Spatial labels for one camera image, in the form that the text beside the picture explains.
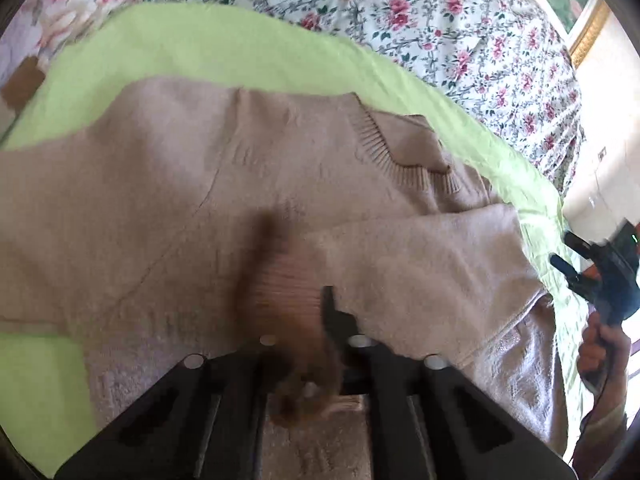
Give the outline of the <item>dark red sleeve forearm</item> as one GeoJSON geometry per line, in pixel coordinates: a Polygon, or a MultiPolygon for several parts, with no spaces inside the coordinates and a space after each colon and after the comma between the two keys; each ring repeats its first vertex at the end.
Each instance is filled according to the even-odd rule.
{"type": "Polygon", "coordinates": [[[579,479],[591,479],[623,439],[627,430],[626,400],[624,382],[608,384],[582,421],[572,465],[579,479]]]}

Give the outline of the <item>person's right hand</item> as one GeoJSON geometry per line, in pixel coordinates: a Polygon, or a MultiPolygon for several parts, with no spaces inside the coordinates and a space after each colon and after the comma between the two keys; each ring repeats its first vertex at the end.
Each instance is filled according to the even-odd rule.
{"type": "Polygon", "coordinates": [[[593,310],[582,332],[577,368],[593,392],[604,396],[624,396],[631,341],[620,326],[609,326],[593,310]]]}

